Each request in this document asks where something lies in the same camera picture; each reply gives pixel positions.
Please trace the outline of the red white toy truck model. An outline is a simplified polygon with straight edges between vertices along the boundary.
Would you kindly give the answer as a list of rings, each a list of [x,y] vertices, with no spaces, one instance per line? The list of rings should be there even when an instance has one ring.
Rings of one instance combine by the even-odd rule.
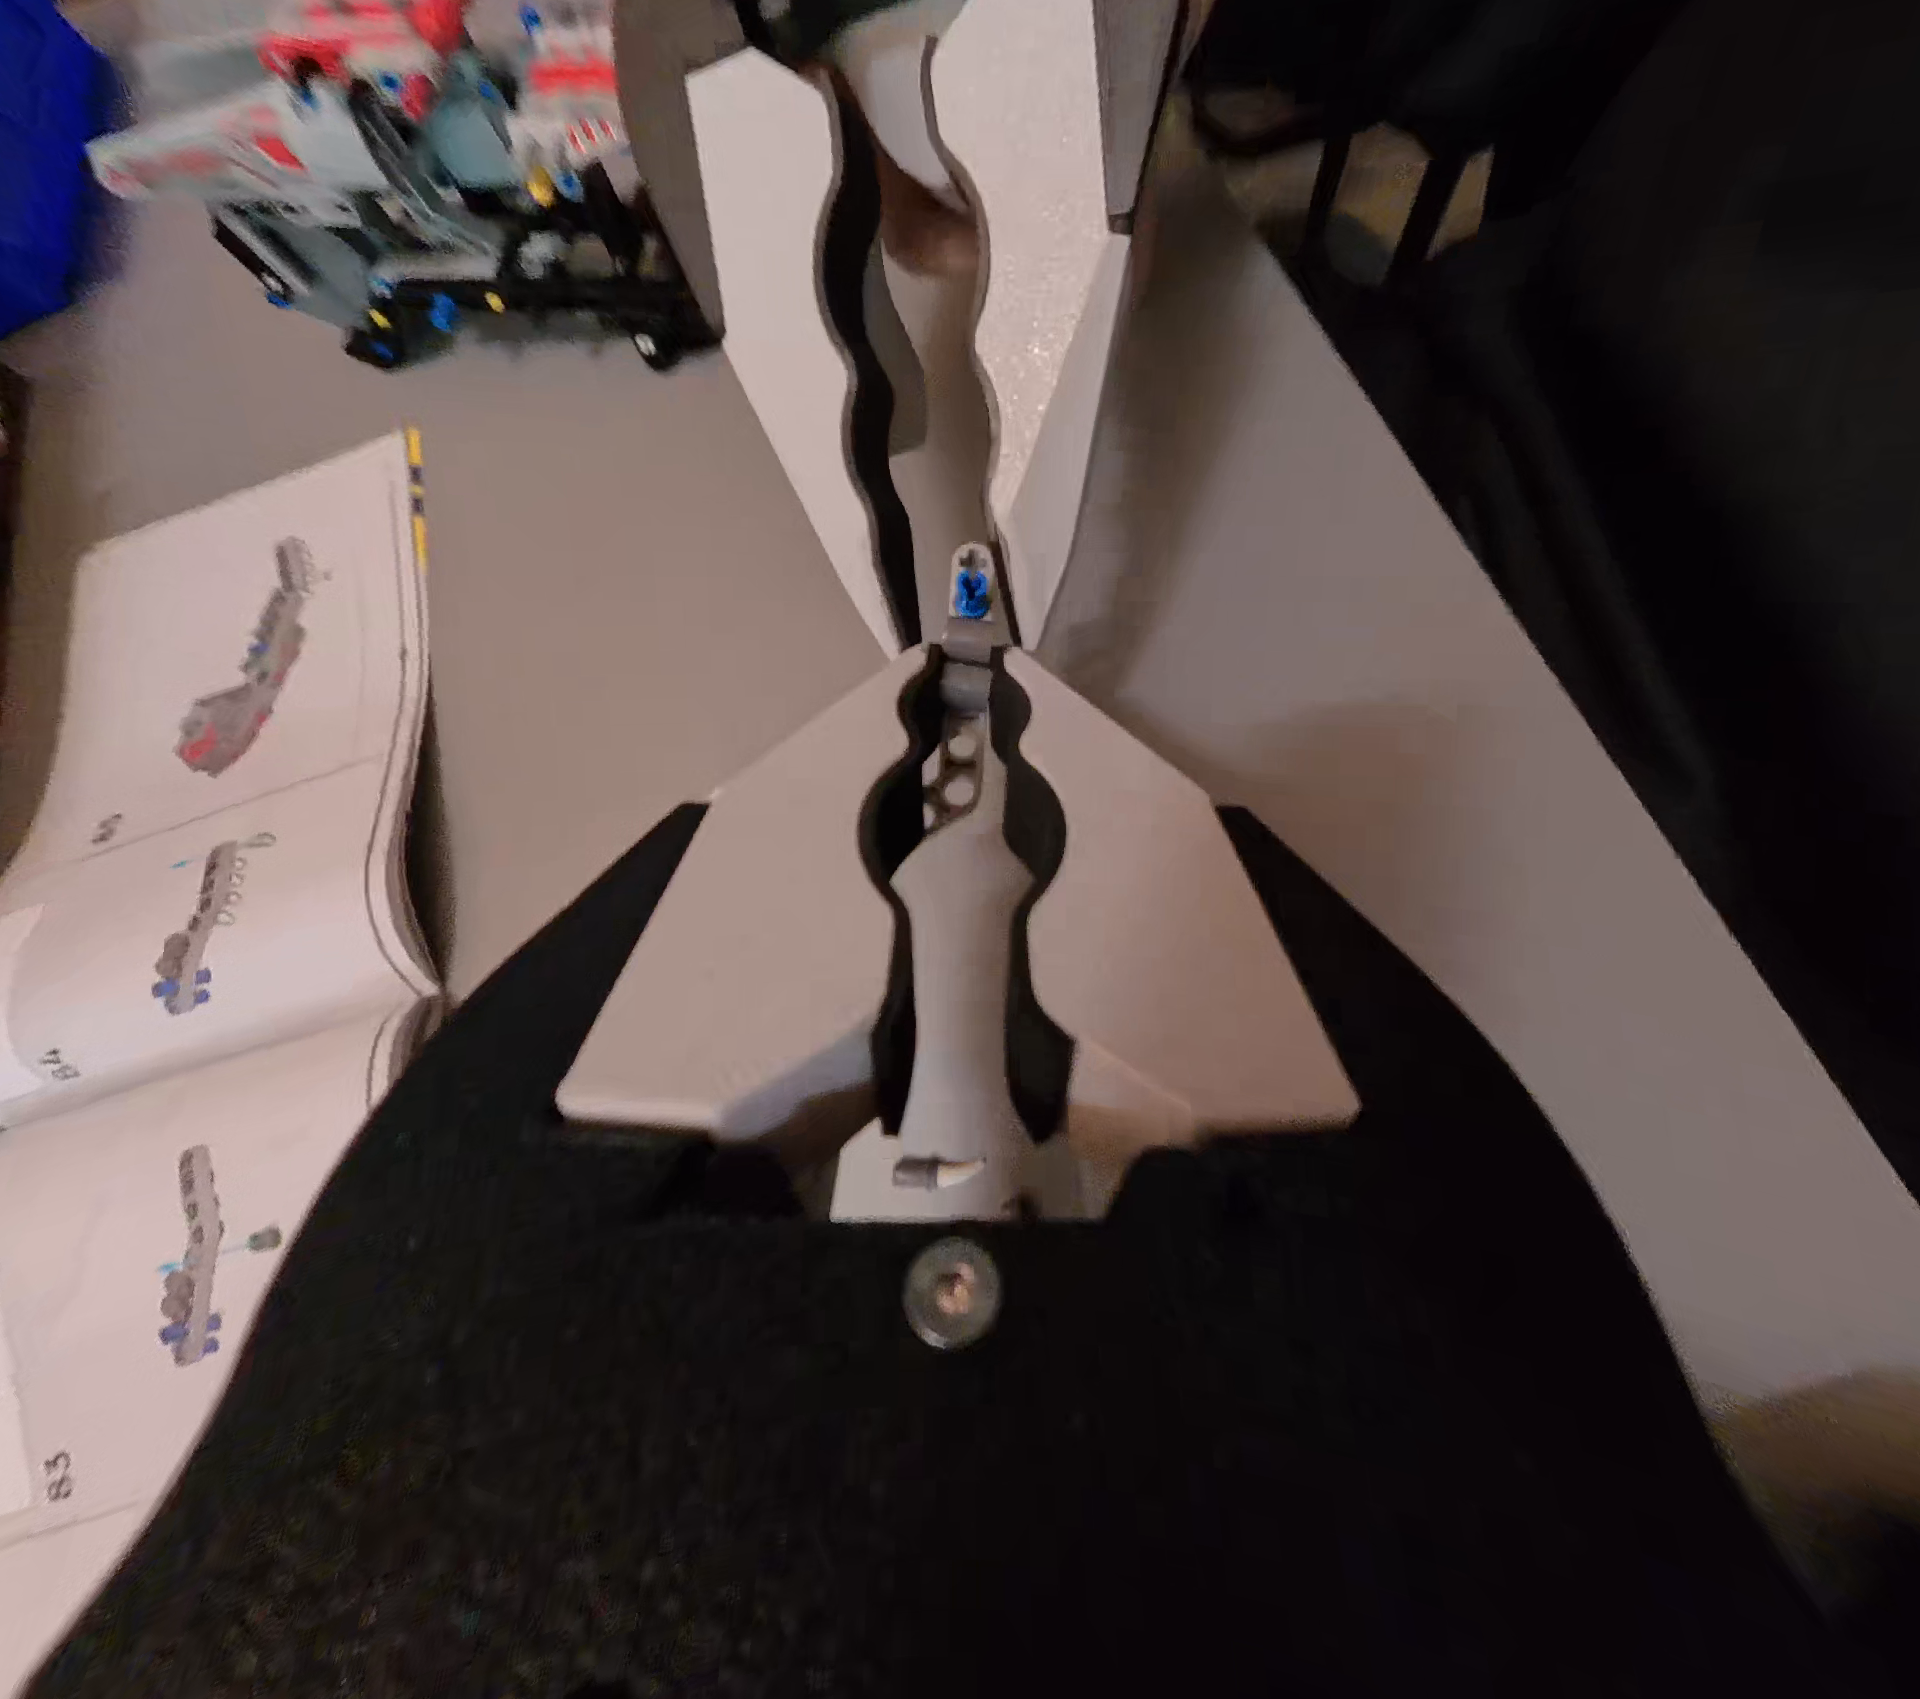
[[[610,13],[474,0],[273,0],[252,30],[154,46],[147,114],[87,144],[120,201],[194,201],[260,296],[377,370],[467,329],[630,342],[651,370],[719,346],[631,177]]]

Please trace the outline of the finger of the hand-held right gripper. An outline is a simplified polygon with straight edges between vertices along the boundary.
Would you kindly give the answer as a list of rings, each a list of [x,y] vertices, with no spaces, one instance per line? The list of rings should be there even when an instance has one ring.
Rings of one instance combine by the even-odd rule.
[[[869,164],[844,172],[829,77],[741,49],[685,77],[724,352],[778,466],[887,656],[920,645],[893,490],[893,385],[866,319]]]
[[[928,119],[982,242],[982,499],[1034,650],[1077,535],[1132,269],[1107,209],[1093,0],[963,0],[928,56]]]

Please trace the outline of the grey bent brick beam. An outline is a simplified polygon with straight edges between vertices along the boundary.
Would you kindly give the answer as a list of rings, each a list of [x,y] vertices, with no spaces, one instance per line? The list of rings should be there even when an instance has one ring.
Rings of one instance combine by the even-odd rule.
[[[959,566],[994,574],[994,611],[985,624],[949,615],[951,577]],[[927,649],[924,684],[910,706],[924,730],[920,755],[922,828],[935,832],[972,815],[982,795],[992,736],[996,657],[1009,639],[1009,618],[996,550],[985,542],[956,546],[946,571],[946,618]]]

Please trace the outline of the person's right hand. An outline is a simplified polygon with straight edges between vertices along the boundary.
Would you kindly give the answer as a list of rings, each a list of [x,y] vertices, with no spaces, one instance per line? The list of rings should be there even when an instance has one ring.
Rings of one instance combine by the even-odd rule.
[[[908,174],[881,144],[875,144],[875,177],[881,248],[900,271],[924,278],[967,278],[977,271],[982,248],[967,209]]]

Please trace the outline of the blue storage bin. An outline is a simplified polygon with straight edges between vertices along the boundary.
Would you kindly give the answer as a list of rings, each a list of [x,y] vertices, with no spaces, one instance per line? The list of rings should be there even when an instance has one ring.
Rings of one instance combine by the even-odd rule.
[[[3,0],[3,333],[63,306],[96,205],[88,139],[106,128],[106,58],[57,0]]]

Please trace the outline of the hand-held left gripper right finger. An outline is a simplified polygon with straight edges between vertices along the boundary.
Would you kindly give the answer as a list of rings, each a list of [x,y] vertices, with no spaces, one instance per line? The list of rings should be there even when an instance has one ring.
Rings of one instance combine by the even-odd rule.
[[[1350,1124],[1211,795],[1016,649],[989,739],[982,1217],[1098,1216],[1145,1153]]]

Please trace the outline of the person's dark clothed body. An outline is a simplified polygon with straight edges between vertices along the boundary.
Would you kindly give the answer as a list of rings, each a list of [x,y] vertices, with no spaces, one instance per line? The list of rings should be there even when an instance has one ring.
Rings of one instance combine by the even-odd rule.
[[[1318,153],[1287,271],[1716,916],[1914,1192],[1912,278],[1643,79],[1393,276]]]

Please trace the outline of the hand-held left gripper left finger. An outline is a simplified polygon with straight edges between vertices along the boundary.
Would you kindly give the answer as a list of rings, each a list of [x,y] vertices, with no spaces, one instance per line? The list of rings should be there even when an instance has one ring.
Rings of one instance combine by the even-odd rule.
[[[951,895],[924,857],[927,649],[720,783],[558,1090],[595,1131],[951,1160]]]

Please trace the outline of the open instruction booklet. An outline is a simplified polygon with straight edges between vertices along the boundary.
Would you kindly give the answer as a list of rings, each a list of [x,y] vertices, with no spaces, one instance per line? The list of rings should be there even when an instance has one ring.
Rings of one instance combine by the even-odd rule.
[[[125,1556],[441,1016],[414,427],[111,536],[3,892],[3,1690]]]

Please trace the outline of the grey desk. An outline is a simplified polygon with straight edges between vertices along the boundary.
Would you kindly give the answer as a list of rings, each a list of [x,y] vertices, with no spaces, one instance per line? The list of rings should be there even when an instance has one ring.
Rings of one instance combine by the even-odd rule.
[[[1914,1472],[1914,1199],[1636,800],[1275,262],[1184,153],[1143,180],[1066,577],[1034,656],[1215,795],[1247,802],[1460,1005],[1596,1181],[1689,1376],[1752,1478],[1815,1424],[1885,1430]],[[119,285],[55,324],[133,422],[154,524],[398,418],[426,422],[430,678],[456,977],[587,851],[887,656],[851,606],[726,352],[651,378],[587,352],[476,350],[383,389],[236,312],[181,205],[140,209]],[[5,844],[25,841],[60,662],[7,715]]]

